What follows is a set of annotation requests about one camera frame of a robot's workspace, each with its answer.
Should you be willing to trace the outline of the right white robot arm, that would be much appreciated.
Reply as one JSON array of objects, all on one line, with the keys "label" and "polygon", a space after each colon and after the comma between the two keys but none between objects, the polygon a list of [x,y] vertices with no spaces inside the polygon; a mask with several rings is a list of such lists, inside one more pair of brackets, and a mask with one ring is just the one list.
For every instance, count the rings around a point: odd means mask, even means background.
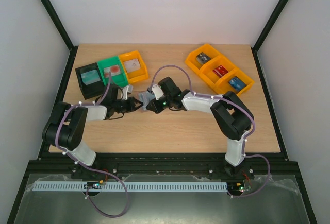
[{"label": "right white robot arm", "polygon": [[232,179],[242,174],[246,139],[254,132],[255,122],[251,111],[234,92],[207,95],[189,89],[182,91],[170,77],[158,84],[151,84],[148,91],[154,98],[146,105],[146,109],[156,114],[166,108],[212,114],[227,138],[225,173]]}]

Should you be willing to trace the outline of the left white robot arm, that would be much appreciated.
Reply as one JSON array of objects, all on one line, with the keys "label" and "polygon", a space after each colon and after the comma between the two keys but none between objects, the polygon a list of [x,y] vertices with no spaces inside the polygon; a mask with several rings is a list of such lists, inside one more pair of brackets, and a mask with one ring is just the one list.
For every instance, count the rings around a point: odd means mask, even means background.
[{"label": "left white robot arm", "polygon": [[109,83],[103,94],[91,103],[57,103],[43,129],[43,140],[60,149],[62,154],[73,159],[75,164],[92,166],[96,152],[83,141],[86,123],[112,120],[115,113],[124,115],[141,108],[143,102],[130,96],[132,91],[133,86],[130,84],[121,88]]}]

